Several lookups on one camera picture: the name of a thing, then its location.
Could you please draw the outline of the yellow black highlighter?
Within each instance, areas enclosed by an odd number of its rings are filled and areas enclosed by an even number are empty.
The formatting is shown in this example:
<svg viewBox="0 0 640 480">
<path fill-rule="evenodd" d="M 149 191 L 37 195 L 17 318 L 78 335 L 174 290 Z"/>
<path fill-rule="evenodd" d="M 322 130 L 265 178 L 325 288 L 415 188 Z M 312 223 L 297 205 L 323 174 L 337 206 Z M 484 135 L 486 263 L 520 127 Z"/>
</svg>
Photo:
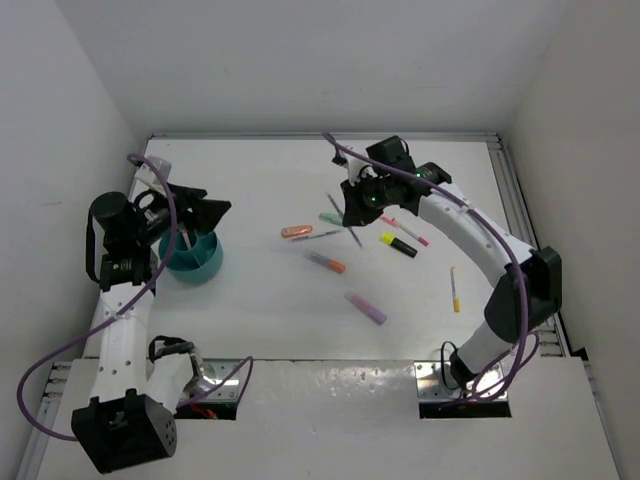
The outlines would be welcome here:
<svg viewBox="0 0 640 480">
<path fill-rule="evenodd" d="M 394 250 L 408 256 L 409 258 L 415 258 L 418 251 L 406 242 L 400 240 L 389 232 L 384 232 L 380 236 L 380 241 L 385 245 L 393 248 Z"/>
</svg>

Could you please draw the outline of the purple clear pen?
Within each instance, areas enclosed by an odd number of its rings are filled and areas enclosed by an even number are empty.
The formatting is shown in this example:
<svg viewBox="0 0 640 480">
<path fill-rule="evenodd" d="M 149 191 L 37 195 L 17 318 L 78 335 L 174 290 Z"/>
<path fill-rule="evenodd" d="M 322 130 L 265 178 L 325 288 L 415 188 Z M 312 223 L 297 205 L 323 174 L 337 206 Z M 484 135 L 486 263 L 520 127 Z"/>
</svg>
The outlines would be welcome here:
<svg viewBox="0 0 640 480">
<path fill-rule="evenodd" d="M 301 235 L 301 236 L 294 237 L 291 240 L 289 240 L 289 242 L 290 243 L 300 243 L 300 242 L 304 242 L 304 241 L 330 237 L 330 236 L 334 236 L 334 235 L 337 235 L 339 233 L 342 233 L 344 230 L 345 229 L 341 228 L 341 229 L 334 229 L 334 230 L 325 231 L 325 232 L 310 233 L 310 234 L 307 234 L 307 235 Z"/>
</svg>

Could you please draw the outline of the orange clear pen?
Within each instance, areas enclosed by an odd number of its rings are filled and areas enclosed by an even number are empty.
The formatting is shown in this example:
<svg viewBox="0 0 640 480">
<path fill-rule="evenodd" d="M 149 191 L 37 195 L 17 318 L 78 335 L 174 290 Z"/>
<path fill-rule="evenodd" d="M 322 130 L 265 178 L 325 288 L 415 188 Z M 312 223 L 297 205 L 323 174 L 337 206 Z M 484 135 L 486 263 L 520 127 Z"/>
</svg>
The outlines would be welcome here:
<svg viewBox="0 0 640 480">
<path fill-rule="evenodd" d="M 189 237 L 189 233 L 188 230 L 184 227 L 181 228 L 181 235 L 185 244 L 186 249 L 191 249 L 192 245 L 191 245 L 191 241 L 190 241 L 190 237 Z"/>
</svg>

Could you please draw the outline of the blue clear pen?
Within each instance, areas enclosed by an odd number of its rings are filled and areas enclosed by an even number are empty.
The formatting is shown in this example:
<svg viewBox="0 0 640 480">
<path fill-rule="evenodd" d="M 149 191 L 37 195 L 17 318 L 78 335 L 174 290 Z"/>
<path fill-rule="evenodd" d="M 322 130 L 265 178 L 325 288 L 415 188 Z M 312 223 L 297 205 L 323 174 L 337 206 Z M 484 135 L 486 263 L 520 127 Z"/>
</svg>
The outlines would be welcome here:
<svg viewBox="0 0 640 480">
<path fill-rule="evenodd" d="M 325 193 L 327 199 L 329 200 L 329 202 L 331 203 L 332 207 L 335 209 L 337 215 L 340 217 L 340 220 L 342 222 L 342 226 L 345 227 L 347 229 L 347 231 L 350 233 L 350 235 L 353 237 L 354 241 L 356 242 L 356 244 L 358 245 L 358 247 L 362 250 L 364 249 L 364 246 L 362 244 L 361 239 L 359 238 L 359 236 L 355 233 L 355 231 L 353 230 L 353 228 L 351 226 L 347 226 L 344 222 L 344 213 L 341 210 L 341 208 L 338 206 L 338 203 L 336 202 L 336 200 L 333 198 L 333 196 L 329 193 L 326 192 Z"/>
</svg>

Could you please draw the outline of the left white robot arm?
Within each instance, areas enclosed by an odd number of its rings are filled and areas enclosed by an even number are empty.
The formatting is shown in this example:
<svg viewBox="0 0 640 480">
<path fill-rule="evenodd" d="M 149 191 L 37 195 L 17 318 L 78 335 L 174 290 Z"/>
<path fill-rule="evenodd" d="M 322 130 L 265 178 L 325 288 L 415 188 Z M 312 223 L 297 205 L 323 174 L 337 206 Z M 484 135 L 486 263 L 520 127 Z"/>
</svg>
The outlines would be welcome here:
<svg viewBox="0 0 640 480">
<path fill-rule="evenodd" d="M 165 337 L 155 348 L 147 326 L 155 281 L 168 262 L 155 255 L 153 244 L 163 235 L 177 238 L 186 226 L 195 245 L 212 248 L 206 237 L 230 207 L 203 189 L 178 185 L 168 193 L 148 189 L 133 201 L 108 192 L 90 205 L 87 224 L 100 225 L 106 250 L 99 262 L 86 255 L 87 269 L 100 270 L 95 318 L 103 330 L 89 401 L 73 411 L 71 428 L 101 474 L 173 456 L 175 413 L 221 386 L 192 342 Z"/>
</svg>

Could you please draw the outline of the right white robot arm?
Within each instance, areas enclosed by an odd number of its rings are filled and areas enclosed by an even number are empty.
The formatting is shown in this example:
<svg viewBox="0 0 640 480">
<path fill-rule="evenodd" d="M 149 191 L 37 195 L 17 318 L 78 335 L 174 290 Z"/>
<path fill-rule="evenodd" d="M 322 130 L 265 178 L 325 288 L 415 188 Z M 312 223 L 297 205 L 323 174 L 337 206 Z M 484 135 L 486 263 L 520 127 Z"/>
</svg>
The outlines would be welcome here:
<svg viewBox="0 0 640 480">
<path fill-rule="evenodd" d="M 398 136 L 357 153 L 333 145 L 334 163 L 347 171 L 340 185 L 344 226 L 364 227 L 391 206 L 404 209 L 434 226 L 485 275 L 493 289 L 484 320 L 473 335 L 454 349 L 441 366 L 441 381 L 459 389 L 466 400 L 489 401 L 479 379 L 509 353 L 511 370 L 494 388 L 504 393 L 533 355 L 525 350 L 536 328 L 562 305 L 562 260 L 551 247 L 535 249 L 474 207 L 451 175 L 427 162 L 414 163 L 408 144 Z"/>
</svg>

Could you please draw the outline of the pink lilac highlighter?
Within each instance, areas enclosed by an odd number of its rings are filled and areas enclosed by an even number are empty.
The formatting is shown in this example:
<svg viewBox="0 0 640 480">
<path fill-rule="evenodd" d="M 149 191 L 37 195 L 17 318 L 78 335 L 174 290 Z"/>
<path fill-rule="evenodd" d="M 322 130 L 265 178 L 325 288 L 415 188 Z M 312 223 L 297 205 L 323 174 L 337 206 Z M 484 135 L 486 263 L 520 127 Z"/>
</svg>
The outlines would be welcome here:
<svg viewBox="0 0 640 480">
<path fill-rule="evenodd" d="M 376 325 L 383 325 L 387 320 L 387 315 L 364 299 L 361 295 L 348 291 L 345 298 L 362 314 L 373 321 Z"/>
</svg>

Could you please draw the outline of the white yellow marker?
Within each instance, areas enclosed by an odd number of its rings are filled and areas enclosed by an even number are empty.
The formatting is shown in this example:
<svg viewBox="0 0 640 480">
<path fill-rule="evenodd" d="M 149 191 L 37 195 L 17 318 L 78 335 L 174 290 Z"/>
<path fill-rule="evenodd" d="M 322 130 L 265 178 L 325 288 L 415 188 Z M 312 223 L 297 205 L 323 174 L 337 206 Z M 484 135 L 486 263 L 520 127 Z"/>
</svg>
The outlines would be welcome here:
<svg viewBox="0 0 640 480">
<path fill-rule="evenodd" d="M 461 311 L 461 306 L 460 306 L 460 299 L 459 296 L 457 294 L 457 289 L 456 289 L 456 278 L 455 278 L 455 267 L 451 267 L 450 268 L 450 284 L 451 284 L 451 293 L 452 293 L 452 306 L 453 306 L 453 311 L 455 313 L 459 313 Z"/>
</svg>

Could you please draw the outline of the white pink marker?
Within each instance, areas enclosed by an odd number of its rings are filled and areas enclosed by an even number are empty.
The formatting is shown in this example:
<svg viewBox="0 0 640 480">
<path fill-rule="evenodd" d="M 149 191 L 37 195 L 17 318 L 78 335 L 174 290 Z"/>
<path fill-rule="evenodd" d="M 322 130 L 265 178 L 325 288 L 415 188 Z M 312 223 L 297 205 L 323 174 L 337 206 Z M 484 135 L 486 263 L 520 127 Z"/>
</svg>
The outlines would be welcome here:
<svg viewBox="0 0 640 480">
<path fill-rule="evenodd" d="M 404 233 L 406 233 L 407 235 L 409 235 L 411 238 L 413 238 L 415 241 L 417 241 L 418 243 L 420 243 L 421 245 L 423 245 L 424 247 L 427 247 L 429 245 L 429 242 L 422 236 L 418 235 L 417 233 L 413 232 L 412 230 L 410 230 L 407 226 L 405 226 L 404 224 L 400 223 L 398 220 L 396 220 L 395 218 L 389 218 L 387 216 L 381 216 L 380 219 L 385 222 L 386 224 L 402 230 Z"/>
</svg>

